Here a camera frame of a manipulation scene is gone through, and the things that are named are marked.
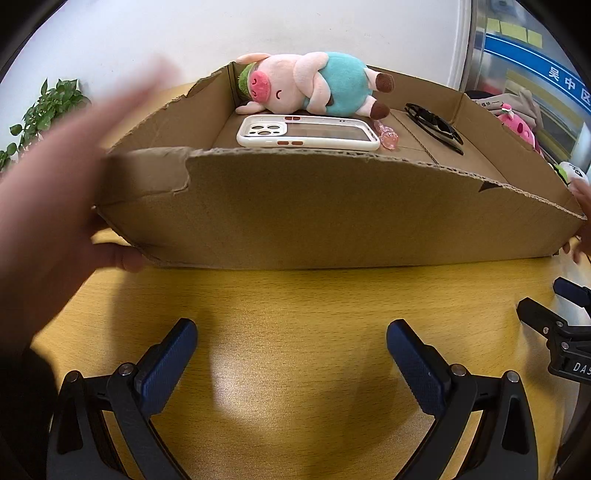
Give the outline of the person's right hand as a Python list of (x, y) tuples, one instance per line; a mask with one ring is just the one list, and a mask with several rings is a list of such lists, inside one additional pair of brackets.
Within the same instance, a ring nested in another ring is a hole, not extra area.
[(588, 184), (582, 180), (575, 179), (570, 183), (569, 189), (576, 198), (584, 215), (585, 222), (580, 226), (575, 234), (577, 243), (571, 247), (569, 243), (563, 245), (565, 254), (572, 253), (572, 259), (579, 263), (583, 255), (590, 256), (591, 249), (591, 189)]

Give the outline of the person's left hand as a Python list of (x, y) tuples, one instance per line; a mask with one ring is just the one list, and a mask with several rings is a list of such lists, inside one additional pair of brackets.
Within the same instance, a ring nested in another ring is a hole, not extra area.
[(1, 353), (18, 356), (98, 269), (137, 272), (134, 248), (94, 243), (106, 169), (100, 143), (163, 87), (166, 63), (108, 99), (77, 109), (1, 178)]

